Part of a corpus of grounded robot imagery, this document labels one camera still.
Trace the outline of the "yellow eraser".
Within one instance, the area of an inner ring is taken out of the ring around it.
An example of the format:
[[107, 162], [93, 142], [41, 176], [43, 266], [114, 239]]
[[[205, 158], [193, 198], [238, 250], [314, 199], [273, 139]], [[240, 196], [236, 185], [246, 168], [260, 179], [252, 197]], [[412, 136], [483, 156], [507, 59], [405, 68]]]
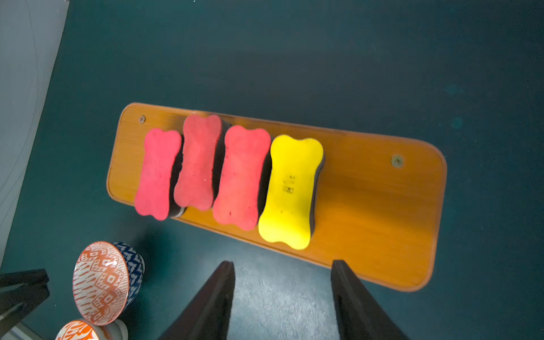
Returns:
[[296, 140], [279, 135], [270, 152], [272, 168], [259, 234], [270, 243], [305, 249], [313, 236], [315, 191], [324, 148], [313, 138]]

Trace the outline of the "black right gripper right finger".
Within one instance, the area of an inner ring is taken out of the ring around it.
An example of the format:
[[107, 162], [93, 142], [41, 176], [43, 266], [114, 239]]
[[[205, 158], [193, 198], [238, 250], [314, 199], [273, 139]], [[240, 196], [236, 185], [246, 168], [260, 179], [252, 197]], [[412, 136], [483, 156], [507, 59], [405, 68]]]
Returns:
[[331, 289], [340, 339], [407, 339], [343, 260], [331, 267]]

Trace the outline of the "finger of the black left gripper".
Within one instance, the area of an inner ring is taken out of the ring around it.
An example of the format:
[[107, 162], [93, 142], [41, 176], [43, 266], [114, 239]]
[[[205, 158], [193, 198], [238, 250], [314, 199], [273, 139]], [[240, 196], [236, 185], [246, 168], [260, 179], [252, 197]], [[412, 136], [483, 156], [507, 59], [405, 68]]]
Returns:
[[45, 269], [1, 274], [1, 336], [50, 296]]

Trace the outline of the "red eraser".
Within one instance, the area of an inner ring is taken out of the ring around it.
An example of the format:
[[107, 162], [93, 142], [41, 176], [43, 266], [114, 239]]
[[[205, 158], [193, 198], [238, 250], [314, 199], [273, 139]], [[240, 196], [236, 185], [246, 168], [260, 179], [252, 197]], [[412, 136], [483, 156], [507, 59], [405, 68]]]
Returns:
[[213, 170], [222, 121], [218, 116], [192, 115], [185, 119], [183, 133], [183, 161], [174, 200], [181, 207], [207, 211], [215, 199]]
[[159, 128], [151, 129], [144, 140], [135, 209], [142, 216], [163, 221], [171, 215], [171, 177], [183, 140], [179, 132]]
[[259, 194], [270, 134], [262, 129], [233, 126], [225, 135], [225, 158], [213, 217], [221, 225], [253, 230], [259, 220]]

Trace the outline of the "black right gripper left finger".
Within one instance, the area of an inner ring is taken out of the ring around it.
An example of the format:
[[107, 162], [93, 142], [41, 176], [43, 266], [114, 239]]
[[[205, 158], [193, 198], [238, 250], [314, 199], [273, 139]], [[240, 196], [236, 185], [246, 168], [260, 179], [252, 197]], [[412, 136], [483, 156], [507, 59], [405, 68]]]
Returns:
[[235, 292], [235, 266], [223, 261], [161, 339], [226, 339]]

